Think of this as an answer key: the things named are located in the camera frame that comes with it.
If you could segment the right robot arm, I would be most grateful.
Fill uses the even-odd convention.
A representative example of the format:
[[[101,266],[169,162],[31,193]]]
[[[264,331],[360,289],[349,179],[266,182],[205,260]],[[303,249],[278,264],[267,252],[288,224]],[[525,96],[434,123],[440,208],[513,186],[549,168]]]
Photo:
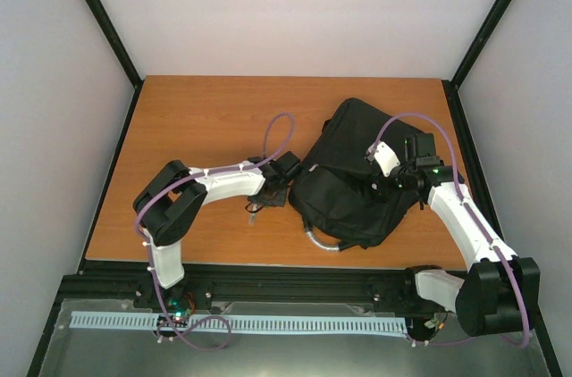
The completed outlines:
[[[518,256],[487,222],[456,167],[436,154],[432,134],[408,136],[405,148],[400,160],[388,145],[379,145],[375,160],[383,176],[394,188],[417,193],[440,218],[467,268],[463,278],[442,269],[417,270],[417,295],[454,313],[471,337],[530,332],[541,276],[535,260]]]

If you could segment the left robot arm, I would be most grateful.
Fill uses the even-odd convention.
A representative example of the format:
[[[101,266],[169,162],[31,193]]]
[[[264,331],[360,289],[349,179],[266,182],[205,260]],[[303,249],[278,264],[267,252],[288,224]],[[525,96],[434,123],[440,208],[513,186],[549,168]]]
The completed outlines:
[[[300,160],[292,152],[277,159],[256,157],[211,169],[189,168],[179,160],[169,162],[133,203],[135,228],[145,238],[144,246],[150,251],[149,271],[157,278],[156,299],[170,308],[184,301],[181,240],[203,206],[245,197],[245,209],[250,214],[283,207],[299,170]]]

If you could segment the black student backpack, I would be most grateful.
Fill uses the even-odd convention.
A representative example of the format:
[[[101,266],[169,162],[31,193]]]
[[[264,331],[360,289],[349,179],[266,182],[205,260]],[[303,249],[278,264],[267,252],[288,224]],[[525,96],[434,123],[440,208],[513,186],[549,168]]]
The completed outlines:
[[[291,185],[289,202],[304,225],[339,240],[341,250],[379,246],[419,201],[414,191],[388,186],[366,160],[390,118],[357,98],[343,101]]]

